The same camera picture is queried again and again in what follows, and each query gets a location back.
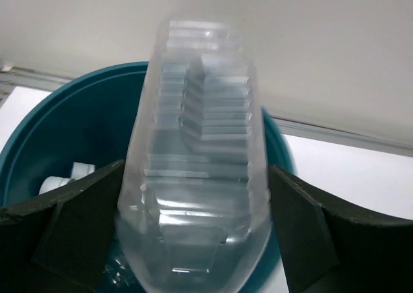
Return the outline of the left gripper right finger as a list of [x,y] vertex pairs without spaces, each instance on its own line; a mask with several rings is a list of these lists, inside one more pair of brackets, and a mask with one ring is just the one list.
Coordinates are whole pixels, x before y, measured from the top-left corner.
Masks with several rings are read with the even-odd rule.
[[268,169],[290,292],[411,292],[412,221],[355,205]]

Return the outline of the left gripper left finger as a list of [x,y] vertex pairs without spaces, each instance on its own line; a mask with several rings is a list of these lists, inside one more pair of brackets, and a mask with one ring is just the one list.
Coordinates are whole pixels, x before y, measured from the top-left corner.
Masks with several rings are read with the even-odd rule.
[[125,162],[1,209],[1,292],[95,292]]

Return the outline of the clear bottle white cap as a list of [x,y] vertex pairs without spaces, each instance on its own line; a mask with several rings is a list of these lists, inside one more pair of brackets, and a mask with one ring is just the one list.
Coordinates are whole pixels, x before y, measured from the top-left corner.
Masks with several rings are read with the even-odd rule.
[[59,187],[63,187],[72,181],[73,179],[70,179],[70,178],[63,178],[63,177],[56,177],[56,176],[47,177],[43,181],[38,194],[41,195],[51,190],[55,190]]

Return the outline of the clear bottle front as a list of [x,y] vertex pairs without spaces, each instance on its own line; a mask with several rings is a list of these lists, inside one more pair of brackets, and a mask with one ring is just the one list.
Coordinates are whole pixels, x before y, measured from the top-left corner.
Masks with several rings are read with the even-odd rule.
[[72,165],[70,179],[78,180],[95,172],[96,166],[93,164],[74,162]]

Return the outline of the large clear square bottle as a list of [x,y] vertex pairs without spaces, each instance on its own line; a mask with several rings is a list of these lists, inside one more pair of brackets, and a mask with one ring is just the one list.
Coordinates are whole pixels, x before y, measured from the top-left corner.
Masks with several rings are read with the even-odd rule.
[[256,68],[222,21],[159,27],[117,203],[116,234],[147,292],[238,292],[268,243]]

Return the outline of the teal plastic bin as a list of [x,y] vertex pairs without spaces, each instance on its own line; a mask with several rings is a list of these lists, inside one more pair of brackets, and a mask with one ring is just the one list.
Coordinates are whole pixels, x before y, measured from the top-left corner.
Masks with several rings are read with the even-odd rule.
[[[70,178],[74,162],[93,164],[95,171],[120,160],[126,164],[147,69],[146,63],[127,63],[92,72],[52,92],[28,113],[1,152],[1,209],[40,196],[39,189],[47,177]],[[277,126],[262,108],[261,113],[267,167],[292,170]],[[118,208],[114,237],[95,292],[147,292],[119,244],[117,214]],[[238,292],[259,292],[279,260],[272,224],[261,259]]]

